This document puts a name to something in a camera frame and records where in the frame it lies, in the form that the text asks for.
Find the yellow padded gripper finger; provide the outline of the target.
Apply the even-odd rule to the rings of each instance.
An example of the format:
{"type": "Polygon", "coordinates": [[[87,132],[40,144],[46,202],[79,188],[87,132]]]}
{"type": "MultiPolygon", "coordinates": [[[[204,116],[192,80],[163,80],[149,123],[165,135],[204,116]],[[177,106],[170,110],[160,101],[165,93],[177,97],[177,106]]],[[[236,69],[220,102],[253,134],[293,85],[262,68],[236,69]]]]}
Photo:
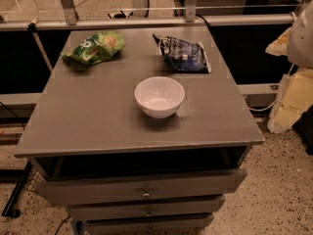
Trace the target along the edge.
{"type": "Polygon", "coordinates": [[[272,133],[285,132],[312,106],[313,70],[299,69],[293,75],[284,74],[267,127],[272,133]]]}
{"type": "Polygon", "coordinates": [[[286,56],[288,54],[288,44],[291,28],[286,29],[276,40],[270,43],[265,52],[273,56],[286,56]]]}

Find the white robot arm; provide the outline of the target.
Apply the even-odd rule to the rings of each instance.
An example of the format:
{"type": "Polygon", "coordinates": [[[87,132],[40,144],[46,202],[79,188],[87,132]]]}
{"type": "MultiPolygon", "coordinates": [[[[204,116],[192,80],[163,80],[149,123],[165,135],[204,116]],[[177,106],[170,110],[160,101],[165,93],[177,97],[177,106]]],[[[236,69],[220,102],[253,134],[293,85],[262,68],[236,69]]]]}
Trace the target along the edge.
{"type": "Polygon", "coordinates": [[[272,133],[285,132],[313,106],[313,2],[293,17],[293,24],[265,52],[287,56],[294,74],[284,74],[267,123],[272,133]]]}

